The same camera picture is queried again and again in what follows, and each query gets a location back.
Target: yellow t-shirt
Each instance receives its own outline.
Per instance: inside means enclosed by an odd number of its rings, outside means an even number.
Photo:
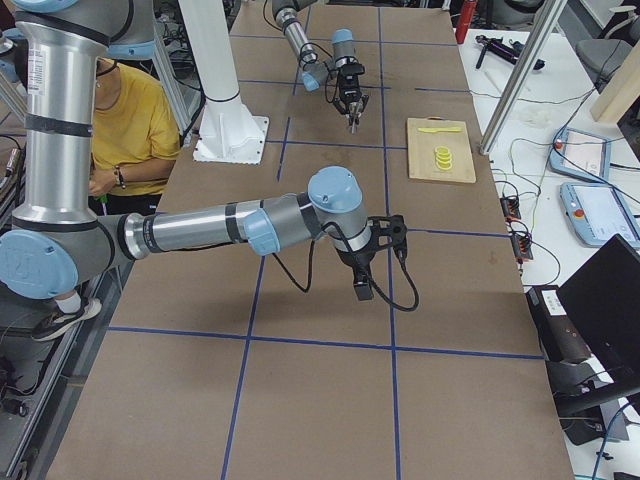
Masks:
[[[96,110],[93,117],[92,153],[96,168],[142,163],[150,158],[175,160],[180,152],[178,126],[162,85],[146,73],[119,64],[121,89],[115,105]],[[161,194],[166,180],[127,182],[111,195]]]

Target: label sticker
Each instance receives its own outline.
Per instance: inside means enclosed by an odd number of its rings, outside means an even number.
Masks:
[[[560,303],[560,299],[558,298],[558,294],[555,290],[543,290],[542,298],[544,299],[544,304],[547,306],[547,310],[549,310],[552,317],[567,315],[567,312],[564,311],[564,307]]]
[[[45,52],[29,49],[28,93],[29,95],[44,95],[44,70],[47,61]]]

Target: person's arm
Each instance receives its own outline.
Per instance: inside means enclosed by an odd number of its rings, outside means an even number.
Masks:
[[[125,185],[128,182],[164,180],[169,178],[175,163],[175,160],[150,158],[145,162],[135,165],[123,165],[120,167],[120,173],[122,174]],[[91,173],[91,179],[89,180],[89,193],[93,197],[100,197],[109,193],[117,184],[118,177],[114,170],[95,169]]]

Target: wooden cutting board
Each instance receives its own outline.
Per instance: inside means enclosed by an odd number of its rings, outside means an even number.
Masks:
[[[460,132],[422,133],[418,128],[458,127]],[[465,122],[453,120],[407,119],[409,178],[432,182],[475,183],[476,172]],[[436,164],[436,147],[447,147],[452,154],[450,170]]]

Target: black tool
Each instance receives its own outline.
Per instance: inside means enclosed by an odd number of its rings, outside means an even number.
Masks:
[[[515,65],[520,58],[520,53],[522,50],[518,51],[515,48],[512,48],[508,45],[502,43],[501,38],[489,38],[485,35],[478,35],[476,37],[476,42],[480,45],[483,45],[482,52],[480,52],[480,58],[478,58],[478,62],[476,63],[476,68],[480,68],[482,66],[482,61],[484,60],[484,56],[487,51],[496,54],[503,60]],[[545,65],[544,60],[536,60],[535,65],[533,66],[534,70],[540,70]]]

